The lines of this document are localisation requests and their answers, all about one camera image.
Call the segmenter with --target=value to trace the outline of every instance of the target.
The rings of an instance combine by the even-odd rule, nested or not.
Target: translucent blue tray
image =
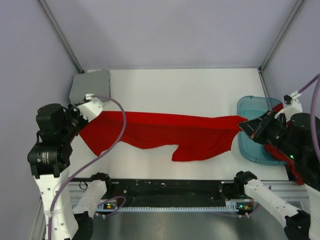
[[[248,120],[256,119],[280,103],[279,100],[270,97],[244,96],[238,101],[237,114]],[[244,132],[239,132],[238,142],[241,155],[251,162],[268,166],[287,164],[285,161],[274,159],[263,145],[252,141]]]

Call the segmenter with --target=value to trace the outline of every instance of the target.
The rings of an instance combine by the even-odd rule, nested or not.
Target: white wall
[[[27,161],[37,109],[66,103],[76,71],[37,1],[2,1],[0,33],[0,238],[25,240],[40,197]]]
[[[307,0],[269,66],[265,70],[270,94],[280,99],[302,88],[320,73],[320,1]],[[304,112],[310,112],[314,85],[299,97]],[[317,116],[320,116],[320,98]]]
[[[259,67],[296,0],[47,0],[84,69]]]

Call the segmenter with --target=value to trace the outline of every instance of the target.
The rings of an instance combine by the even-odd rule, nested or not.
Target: cable
[[[298,94],[301,94],[304,90],[306,90],[308,87],[310,87],[311,84],[313,84],[318,78],[319,78],[319,75],[316,75],[310,82],[308,82],[303,88],[301,88],[299,91],[298,91]]]
[[[80,183],[79,183],[79,188],[81,189],[81,190],[87,190],[87,188],[88,188],[88,183],[86,183],[85,181],[81,181]]]
[[[309,83],[312,84],[315,80],[317,80],[316,85],[314,87],[313,95],[312,95],[311,110],[310,110],[310,126],[311,126],[311,137],[312,137],[313,147],[315,150],[315,154],[318,158],[318,161],[320,162],[320,148],[319,148],[317,128],[316,128],[316,105],[317,105],[317,98],[318,98],[319,89],[320,89],[319,78],[320,78],[320,73],[316,75]]]
[[[111,213],[109,213],[109,214],[107,214],[107,215],[105,215],[105,214],[99,214],[99,213],[96,213],[96,215],[103,216],[103,219],[106,218],[106,217],[111,217],[112,215],[116,214],[116,213],[125,205],[125,203],[126,203],[126,201],[127,201],[127,199],[126,199],[125,196],[115,196],[115,197],[112,197],[112,198],[110,198],[110,199],[108,199],[108,200],[100,203],[98,206],[107,204],[107,203],[109,203],[110,201],[115,200],[115,199],[123,199],[123,203],[121,203],[121,205],[118,206],[118,207],[116,208],[116,210],[112,211]]]
[[[94,164],[95,162],[97,162],[98,160],[100,160],[101,158],[103,158],[107,153],[109,153],[114,146],[120,141],[120,139],[122,138],[125,129],[126,129],[126,125],[127,125],[127,118],[126,118],[126,113],[125,110],[123,109],[123,107],[121,106],[121,104],[119,102],[117,102],[116,100],[114,100],[111,97],[107,97],[107,96],[102,96],[102,95],[93,95],[93,98],[100,98],[100,99],[105,99],[105,100],[109,100],[111,102],[114,102],[120,109],[123,115],[123,127],[122,130],[119,134],[119,136],[117,137],[117,139],[114,141],[114,143],[111,145],[111,147],[109,149],[107,149],[106,151],[104,151],[102,154],[100,154],[99,156],[97,156],[95,159],[93,159],[92,161],[90,161],[89,163],[87,163],[86,165],[84,165],[83,167],[81,167],[79,170],[77,170],[74,174],[72,174],[60,187],[60,189],[57,191],[56,195],[53,198],[53,201],[51,203],[50,206],[50,212],[53,212],[55,209],[55,205],[56,202],[58,200],[59,195],[62,193],[62,191],[65,189],[65,187],[71,182],[72,179],[74,179],[79,173],[81,173],[83,170],[85,170],[87,167],[91,166],[92,164]],[[49,217],[49,221],[48,221],[48,240],[52,240],[52,216]]]

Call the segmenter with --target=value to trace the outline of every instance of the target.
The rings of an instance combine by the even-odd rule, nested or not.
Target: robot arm
[[[85,240],[93,233],[93,216],[100,199],[107,192],[105,177],[88,184],[83,198],[73,210],[68,187],[57,198],[54,211],[50,207],[55,195],[69,177],[71,142],[76,135],[103,110],[98,98],[86,96],[86,102],[69,105],[54,103],[38,110],[37,142],[28,154],[31,173],[41,193],[49,239],[49,218],[53,240]]]
[[[316,240],[320,236],[320,163],[312,142],[310,114],[302,113],[298,96],[297,92],[284,96],[282,111],[269,110],[261,117],[239,123],[239,127],[254,142],[271,144],[294,162],[309,195],[310,214],[276,197],[254,175],[240,181],[240,174],[234,180],[235,184],[240,183],[247,196],[255,199],[280,222],[290,240]],[[281,114],[289,120],[288,126],[281,120]],[[318,118],[316,125],[320,129]]]

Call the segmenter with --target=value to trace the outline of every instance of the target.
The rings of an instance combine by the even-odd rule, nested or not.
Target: gray box
[[[86,94],[111,96],[110,72],[108,70],[76,74],[69,95],[72,104],[83,103]]]

